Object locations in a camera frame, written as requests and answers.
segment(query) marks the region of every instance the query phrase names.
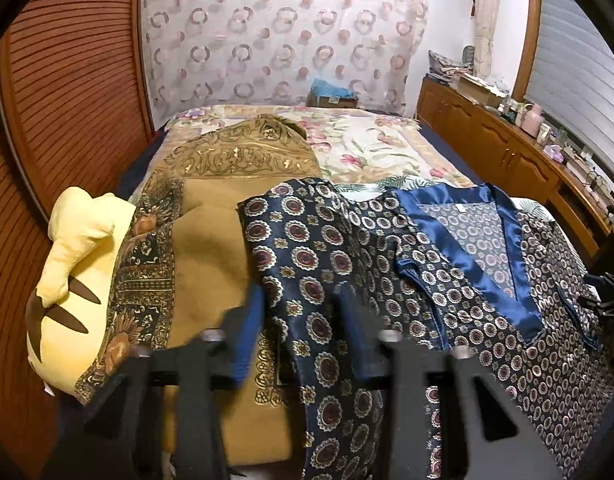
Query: pink vase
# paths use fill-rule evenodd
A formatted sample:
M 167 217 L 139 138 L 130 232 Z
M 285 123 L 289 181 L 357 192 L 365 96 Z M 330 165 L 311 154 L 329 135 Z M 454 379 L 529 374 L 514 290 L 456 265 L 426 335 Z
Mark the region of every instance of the pink vase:
M 542 108 L 533 103 L 528 104 L 527 107 L 532 107 L 524 114 L 524 120 L 522 121 L 522 129 L 526 131 L 532 137 L 538 137 L 538 130 L 540 125 L 544 121 L 542 118 Z

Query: metal bolt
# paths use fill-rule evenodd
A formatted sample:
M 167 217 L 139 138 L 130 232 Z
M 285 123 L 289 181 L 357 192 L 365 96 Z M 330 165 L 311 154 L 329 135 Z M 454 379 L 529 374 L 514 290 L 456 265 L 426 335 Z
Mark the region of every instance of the metal bolt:
M 200 337 L 206 343 L 218 343 L 225 339 L 225 332 L 220 328 L 207 328 Z
M 378 339 L 383 343 L 399 343 L 402 341 L 402 333 L 398 330 L 380 330 Z
M 148 346 L 145 346 L 145 345 L 136 345 L 136 346 L 132 346 L 129 349 L 130 357 L 148 358 L 151 355 L 152 355 L 152 350 Z
M 470 357 L 473 357 L 474 350 L 473 348 L 466 345 L 458 345 L 453 347 L 452 355 L 456 359 L 469 359 Z

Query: plush toy ear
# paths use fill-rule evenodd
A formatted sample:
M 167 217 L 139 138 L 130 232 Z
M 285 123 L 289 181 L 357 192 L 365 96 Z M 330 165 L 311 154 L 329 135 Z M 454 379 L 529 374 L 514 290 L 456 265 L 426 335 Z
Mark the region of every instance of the plush toy ear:
M 52 209 L 47 234 L 54 242 L 36 286 L 43 307 L 62 300 L 74 266 L 114 232 L 107 210 L 79 187 L 63 191 Z

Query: circle pattern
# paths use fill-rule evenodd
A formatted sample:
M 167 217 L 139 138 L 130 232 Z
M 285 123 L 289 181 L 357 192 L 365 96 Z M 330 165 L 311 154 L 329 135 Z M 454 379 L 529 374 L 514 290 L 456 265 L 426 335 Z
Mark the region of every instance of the circle pattern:
M 440 348 L 437 321 L 444 325 L 450 347 L 473 348 L 480 364 L 531 418 L 564 475 L 571 476 L 594 434 L 595 421 L 612 398 L 613 373 L 604 350 L 594 352 L 584 346 L 556 292 L 556 285 L 563 284 L 571 297 L 584 292 L 562 234 L 517 213 L 525 242 L 520 245 L 522 258 L 533 270 L 529 272 L 532 297 L 545 324 L 544 333 L 528 344 L 429 236 L 408 222 L 395 195 L 351 203 L 325 181 L 305 179 L 287 185 L 290 189 L 280 187 L 245 201 L 241 217 L 249 250 L 262 269 L 267 305 L 276 309 L 274 321 L 300 381 L 307 431 L 313 434 L 308 477 L 330 474 L 338 479 L 347 472 L 355 478 L 364 475 L 365 469 L 367 474 L 372 472 L 384 415 L 383 405 L 376 400 L 382 396 L 359 387 L 354 379 L 353 348 L 332 318 L 329 298 L 334 298 L 343 282 L 352 285 L 383 318 L 386 328 L 402 331 L 405 338 Z M 289 202 L 290 198 L 300 202 Z M 274 214 L 287 215 L 287 222 L 271 221 Z M 487 267 L 493 261 L 490 254 L 505 250 L 504 240 L 495 247 L 487 238 L 496 233 L 495 218 L 486 208 L 457 217 L 461 234 L 467 237 L 471 235 L 465 218 L 474 226 L 481 218 L 487 222 L 484 227 L 490 228 L 490 235 L 482 228 L 483 238 L 472 244 L 474 259 Z M 397 274 L 393 263 L 399 259 L 415 262 L 420 283 Z M 503 258 L 497 261 L 504 263 Z M 279 301 L 282 309 L 277 308 Z M 434 311 L 440 317 L 434 318 Z M 594 333 L 596 323 L 593 315 L 580 313 L 580 326 L 587 334 Z M 441 467 L 438 401 L 437 388 L 430 386 L 426 391 L 430 478 Z

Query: white wall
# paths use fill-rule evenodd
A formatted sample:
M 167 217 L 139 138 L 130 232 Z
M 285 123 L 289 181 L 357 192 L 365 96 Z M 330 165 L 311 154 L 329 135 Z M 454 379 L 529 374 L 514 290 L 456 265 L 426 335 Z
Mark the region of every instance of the white wall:
M 488 78 L 500 88 L 513 90 L 516 84 L 528 14 L 529 0 L 500 0 Z
M 442 56 L 460 60 L 463 48 L 474 43 L 472 0 L 428 0 L 428 2 L 427 30 L 418 51 L 409 63 L 405 88 L 407 100 L 405 115 L 409 117 L 415 114 L 423 77 L 429 71 L 429 51 L 433 50 Z

